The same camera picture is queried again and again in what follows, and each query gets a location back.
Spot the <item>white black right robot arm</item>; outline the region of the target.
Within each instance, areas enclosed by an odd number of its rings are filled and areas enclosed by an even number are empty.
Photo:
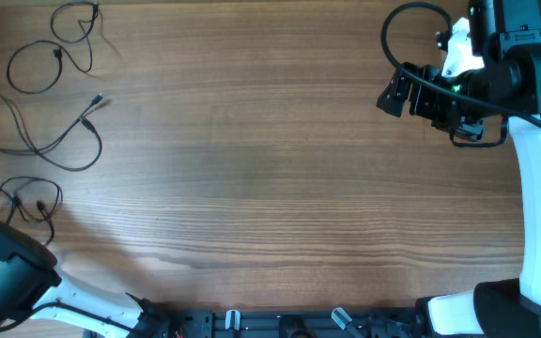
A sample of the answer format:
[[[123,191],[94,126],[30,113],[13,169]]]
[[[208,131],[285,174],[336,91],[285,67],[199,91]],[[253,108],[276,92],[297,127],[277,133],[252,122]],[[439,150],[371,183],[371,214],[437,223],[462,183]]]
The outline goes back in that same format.
[[[541,337],[541,14],[535,1],[471,1],[436,36],[441,68],[394,63],[378,98],[389,115],[427,119],[460,148],[485,146],[488,118],[512,140],[521,178],[524,254],[516,279],[371,312],[368,337]]]

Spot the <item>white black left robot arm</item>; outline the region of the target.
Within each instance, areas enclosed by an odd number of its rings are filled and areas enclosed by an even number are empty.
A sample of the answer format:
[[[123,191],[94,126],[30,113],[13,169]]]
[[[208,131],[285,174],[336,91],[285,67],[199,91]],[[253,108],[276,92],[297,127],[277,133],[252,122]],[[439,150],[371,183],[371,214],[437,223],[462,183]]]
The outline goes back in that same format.
[[[51,319],[87,337],[162,337],[168,319],[145,299],[114,294],[55,269],[49,249],[0,221],[0,332]]]

